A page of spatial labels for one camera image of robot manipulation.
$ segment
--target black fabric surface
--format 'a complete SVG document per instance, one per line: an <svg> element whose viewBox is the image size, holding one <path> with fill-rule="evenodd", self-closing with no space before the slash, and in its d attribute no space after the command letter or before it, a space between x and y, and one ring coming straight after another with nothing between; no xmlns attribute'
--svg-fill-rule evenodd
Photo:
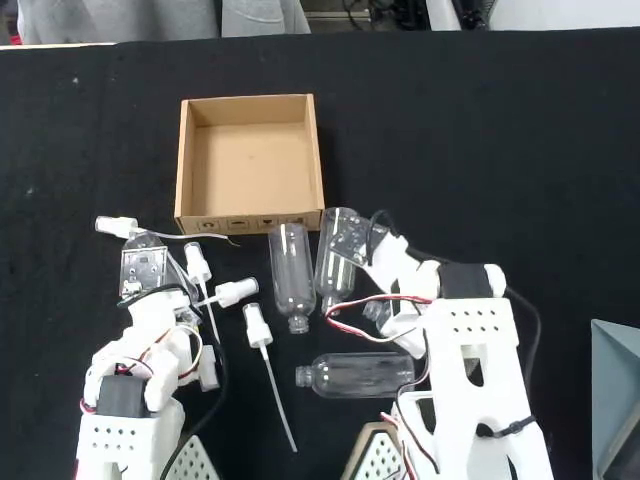
<svg viewBox="0 0 640 480"><path fill-rule="evenodd" d="M539 306L533 410L556 478L588 478L589 322L638 323L639 44L630 29L0 52L3 478L71 475L85 369L129 322L115 307L121 242L92 222L128 215L175 231L180 100L297 92L316 95L328 206L386 207L413 246L498 263ZM309 335L288 334L266 237L241 243L203 245L217 282L255 275L262 286L300 453L239 307L218 315L231 390L202 440L226 479L338 478L362 425L390 402L326 400L295 387L294 370L375 347L317 316ZM364 275L358 285L373 291ZM532 324L516 313L526 348ZM188 424L214 395L180 392Z"/></svg>

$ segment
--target empty bottle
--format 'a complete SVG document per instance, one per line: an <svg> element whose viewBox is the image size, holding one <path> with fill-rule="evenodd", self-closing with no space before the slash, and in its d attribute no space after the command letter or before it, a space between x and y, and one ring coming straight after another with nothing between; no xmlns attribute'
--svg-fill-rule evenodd
<svg viewBox="0 0 640 480"><path fill-rule="evenodd" d="M327 353L296 368L296 385L325 398L393 397L414 380L413 359L393 352Z"/></svg>
<svg viewBox="0 0 640 480"><path fill-rule="evenodd" d="M269 233L273 294L278 310L289 318L291 333L309 331L308 315L316 306L307 229L296 223Z"/></svg>
<svg viewBox="0 0 640 480"><path fill-rule="evenodd" d="M358 212L350 208L328 208L322 215L318 257L316 258L316 290L322 295L322 313L353 293L356 267L331 251L331 240L343 233L349 218Z"/></svg>

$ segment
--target gray fabric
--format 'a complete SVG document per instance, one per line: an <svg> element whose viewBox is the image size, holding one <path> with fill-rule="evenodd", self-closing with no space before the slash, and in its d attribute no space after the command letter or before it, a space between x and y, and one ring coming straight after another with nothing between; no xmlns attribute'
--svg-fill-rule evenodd
<svg viewBox="0 0 640 480"><path fill-rule="evenodd" d="M225 0L222 36L309 33L299 0Z"/></svg>
<svg viewBox="0 0 640 480"><path fill-rule="evenodd" d="M7 22L5 21L2 11L0 11L0 45L9 45L9 32L7 30Z"/></svg>
<svg viewBox="0 0 640 480"><path fill-rule="evenodd" d="M223 2L229 36L309 32L299 0L248 0L233 8L225 28L227 3L236 2ZM18 6L25 44L190 40L220 31L215 0L18 0Z"/></svg>

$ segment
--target open cardboard box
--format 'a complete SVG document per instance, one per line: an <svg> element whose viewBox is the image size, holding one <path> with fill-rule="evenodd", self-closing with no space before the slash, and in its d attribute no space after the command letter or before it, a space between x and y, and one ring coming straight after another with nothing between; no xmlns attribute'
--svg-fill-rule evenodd
<svg viewBox="0 0 640 480"><path fill-rule="evenodd" d="M323 209L313 95L182 102L175 220L184 233L317 230Z"/></svg>

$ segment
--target perforated plate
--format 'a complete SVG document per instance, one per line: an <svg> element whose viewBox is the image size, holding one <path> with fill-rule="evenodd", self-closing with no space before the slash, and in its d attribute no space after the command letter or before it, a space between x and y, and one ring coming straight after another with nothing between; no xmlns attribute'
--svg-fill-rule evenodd
<svg viewBox="0 0 640 480"><path fill-rule="evenodd" d="M386 432L375 433L363 452L353 480L400 480L404 466L400 452Z"/></svg>
<svg viewBox="0 0 640 480"><path fill-rule="evenodd" d="M191 437L180 451L167 480L220 480L197 436Z"/></svg>

